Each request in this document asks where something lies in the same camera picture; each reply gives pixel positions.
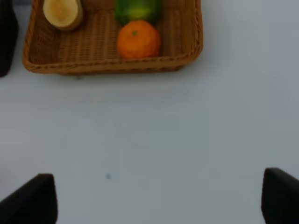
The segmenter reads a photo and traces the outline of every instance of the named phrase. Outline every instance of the wicker basket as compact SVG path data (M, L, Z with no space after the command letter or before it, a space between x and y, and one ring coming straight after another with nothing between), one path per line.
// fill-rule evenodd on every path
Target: wicker basket
M121 59L116 49L120 26L114 0L81 0L85 20L76 30L60 31L43 15L43 0L33 0L23 50L23 64L36 73L81 75L175 71L195 60L203 49L200 0L163 0L157 29L160 57Z

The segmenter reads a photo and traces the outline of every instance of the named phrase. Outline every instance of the black object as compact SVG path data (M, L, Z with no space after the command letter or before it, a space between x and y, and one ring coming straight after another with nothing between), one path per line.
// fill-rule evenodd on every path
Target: black object
M12 0L0 0L0 77L10 70L17 36L18 22Z
M40 174L0 203L0 224L54 224L57 221L54 176Z
M299 224L299 181L278 168L266 169L262 212L266 224Z

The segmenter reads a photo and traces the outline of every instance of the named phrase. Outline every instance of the cut bread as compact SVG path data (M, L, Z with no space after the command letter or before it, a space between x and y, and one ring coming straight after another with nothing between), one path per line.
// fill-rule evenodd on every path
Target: cut bread
M44 0L43 13L60 30L75 29L83 20L80 0Z

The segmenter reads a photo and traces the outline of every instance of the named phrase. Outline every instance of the white tabletop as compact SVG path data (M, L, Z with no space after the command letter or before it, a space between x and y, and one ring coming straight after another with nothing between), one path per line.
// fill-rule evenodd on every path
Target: white tabletop
M299 177L299 1L203 0L176 73L0 80L0 200L56 179L58 224L263 224L263 171Z

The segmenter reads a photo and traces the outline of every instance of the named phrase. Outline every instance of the fruit basket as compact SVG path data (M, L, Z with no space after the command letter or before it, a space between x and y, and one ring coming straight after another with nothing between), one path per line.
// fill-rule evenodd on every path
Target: fruit basket
M162 46L158 57L121 59L116 41L114 0L81 0L83 24L64 32L48 23L43 0L33 0L23 49L24 67L35 73L84 75L176 71L195 60L203 49L200 0L163 0L156 25Z

